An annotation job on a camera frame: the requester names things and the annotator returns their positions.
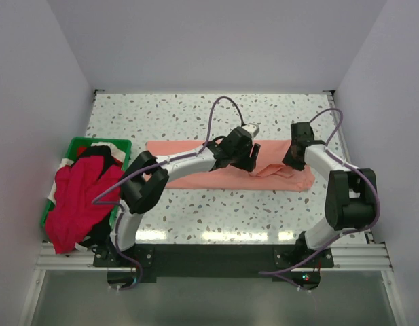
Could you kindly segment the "salmon pink t shirt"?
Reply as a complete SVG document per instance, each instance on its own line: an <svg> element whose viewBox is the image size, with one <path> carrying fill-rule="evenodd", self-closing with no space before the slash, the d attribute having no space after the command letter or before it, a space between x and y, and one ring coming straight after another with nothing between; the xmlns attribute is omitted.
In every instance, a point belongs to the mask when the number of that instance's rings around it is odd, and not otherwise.
<svg viewBox="0 0 419 326"><path fill-rule="evenodd" d="M258 140L258 143L261 148L256 168L251 173L228 166L182 177L168 183L167 188L303 192L313 186L315 176L308 166L298 171L283 164L291 144L289 140Z"/></svg>

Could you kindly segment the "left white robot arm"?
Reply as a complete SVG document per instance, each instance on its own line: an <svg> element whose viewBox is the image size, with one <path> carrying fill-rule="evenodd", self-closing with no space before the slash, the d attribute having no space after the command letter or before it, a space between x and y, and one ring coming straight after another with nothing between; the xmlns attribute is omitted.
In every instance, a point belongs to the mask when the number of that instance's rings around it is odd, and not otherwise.
<svg viewBox="0 0 419 326"><path fill-rule="evenodd" d="M253 171L260 150L253 142L258 134L257 124L245 124L193 150L169 156L150 151L139 154L119 181L121 213L110 233L109 259L117 266L131 262L131 247L143 215L158 203L168 183L228 166Z"/></svg>

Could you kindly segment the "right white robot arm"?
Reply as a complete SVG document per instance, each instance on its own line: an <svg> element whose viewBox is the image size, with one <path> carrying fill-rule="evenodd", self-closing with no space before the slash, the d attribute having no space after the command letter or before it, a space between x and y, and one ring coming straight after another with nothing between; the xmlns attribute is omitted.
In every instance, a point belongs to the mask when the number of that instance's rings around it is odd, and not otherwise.
<svg viewBox="0 0 419 326"><path fill-rule="evenodd" d="M318 251L378 221L380 201L375 172L335 155L324 141L315 139L309 122L291 125L291 145L283 163L298 171L309 166L327 181L324 217L295 242L294 258L299 265L311 266L318 259Z"/></svg>

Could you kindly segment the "red t shirt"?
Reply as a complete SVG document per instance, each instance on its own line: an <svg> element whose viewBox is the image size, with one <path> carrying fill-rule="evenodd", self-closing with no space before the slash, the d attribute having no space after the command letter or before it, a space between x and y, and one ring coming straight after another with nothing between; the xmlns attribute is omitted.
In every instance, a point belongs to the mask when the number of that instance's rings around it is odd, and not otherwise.
<svg viewBox="0 0 419 326"><path fill-rule="evenodd" d="M72 251L96 224L110 214L114 208L112 203L119 201L119 189L115 189L104 197L108 204L92 203L123 175L119 166L112 164L104 169L104 165L104 157L90 156L57 171L55 207L48 213L44 225L57 254Z"/></svg>

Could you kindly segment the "black garment in basket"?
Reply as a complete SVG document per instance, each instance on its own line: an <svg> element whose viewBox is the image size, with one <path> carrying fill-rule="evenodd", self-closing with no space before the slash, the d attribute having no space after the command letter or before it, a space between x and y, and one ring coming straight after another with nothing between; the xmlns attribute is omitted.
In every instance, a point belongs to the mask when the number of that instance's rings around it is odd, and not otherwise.
<svg viewBox="0 0 419 326"><path fill-rule="evenodd" d="M108 147L98 146L87 147L71 165L71 170L81 179L76 195L81 204L75 209L71 223L75 247L103 245L111 231L109 220L115 208L112 203L118 201L118 190L107 194L98 204L92 201L118 181L123 174L121 167Z"/></svg>

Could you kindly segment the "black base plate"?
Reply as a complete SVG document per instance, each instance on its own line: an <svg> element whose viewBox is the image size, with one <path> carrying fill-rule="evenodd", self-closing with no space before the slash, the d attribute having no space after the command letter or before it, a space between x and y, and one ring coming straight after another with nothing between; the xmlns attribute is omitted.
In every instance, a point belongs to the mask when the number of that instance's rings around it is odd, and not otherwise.
<svg viewBox="0 0 419 326"><path fill-rule="evenodd" d="M261 271L283 270L294 266L314 251L297 253L294 244L136 244L124 255L143 267L142 283L155 283L157 278L258 278ZM121 257L110 243L95 247L93 265L107 269L110 285L122 283L126 287L139 277L139 269ZM300 285L318 285L321 268L333 268L331 249L325 249L302 268L312 268L312 276L299 272L283 276Z"/></svg>

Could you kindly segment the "aluminium frame rail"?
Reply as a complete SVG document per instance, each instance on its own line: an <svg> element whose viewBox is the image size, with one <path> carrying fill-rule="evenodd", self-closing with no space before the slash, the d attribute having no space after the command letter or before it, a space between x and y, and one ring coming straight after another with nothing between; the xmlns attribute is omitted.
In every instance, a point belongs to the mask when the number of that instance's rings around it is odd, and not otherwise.
<svg viewBox="0 0 419 326"><path fill-rule="evenodd" d="M166 268L195 268L225 270L250 268L284 270L291 263L283 260L282 245L169 245L154 244L137 247L137 260L148 269L159 264ZM104 249L74 251L57 255L50 243L41 246L35 263L38 270L125 270L131 263L108 255ZM384 244L335 244L310 261L295 267L300 271L389 272L393 269Z"/></svg>

